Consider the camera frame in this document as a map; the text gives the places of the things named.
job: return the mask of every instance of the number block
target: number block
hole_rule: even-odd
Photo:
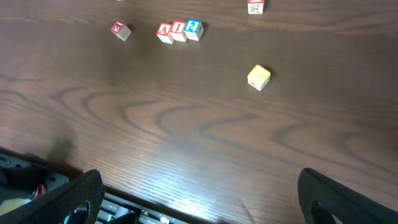
[[[163,43],[172,44],[174,42],[174,38],[170,33],[172,28],[171,24],[161,23],[159,26],[159,30],[157,30],[157,36]]]
[[[186,42],[187,35],[184,33],[184,27],[186,22],[183,21],[174,21],[172,25],[172,30],[170,31],[174,40]]]
[[[112,28],[111,28],[112,33],[114,33],[117,37],[120,39],[126,41],[127,38],[131,34],[131,30],[126,26],[124,22],[121,21],[116,21]]]
[[[260,65],[256,65],[248,75],[248,83],[261,91],[268,84],[270,75],[271,72]]]
[[[262,14],[264,12],[264,0],[248,0],[249,14]]]
[[[204,29],[201,21],[195,19],[187,20],[184,32],[187,35],[188,39],[199,41],[203,31]]]

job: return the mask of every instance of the row of blocks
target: row of blocks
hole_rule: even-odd
[[[204,31],[203,24],[197,19],[174,21],[173,24],[161,23],[156,35],[159,39],[168,44],[174,40],[186,42],[187,39],[199,41]]]

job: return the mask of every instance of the dark wood surface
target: dark wood surface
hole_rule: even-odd
[[[2,0],[0,144],[211,221],[303,223],[304,167],[398,210],[397,60],[395,0]]]

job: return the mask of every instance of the cube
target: cube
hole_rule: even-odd
[[[187,20],[187,24],[184,28],[184,33],[187,35],[188,39],[199,41],[203,31],[204,29],[201,21],[196,19]]]
[[[131,30],[126,26],[124,22],[121,21],[116,21],[112,28],[111,28],[112,33],[114,33],[117,37],[120,39],[126,41],[127,38],[131,34]]]
[[[256,65],[248,75],[248,82],[258,91],[261,91],[268,84],[270,75],[271,72],[260,65]]]
[[[264,11],[264,0],[248,0],[249,14],[262,14]]]
[[[171,24],[161,23],[159,26],[159,30],[157,30],[157,36],[163,43],[172,44],[174,42],[174,38],[170,33],[172,28]]]
[[[184,33],[186,22],[183,21],[174,21],[172,25],[172,30],[170,31],[174,40],[186,42],[187,35]]]

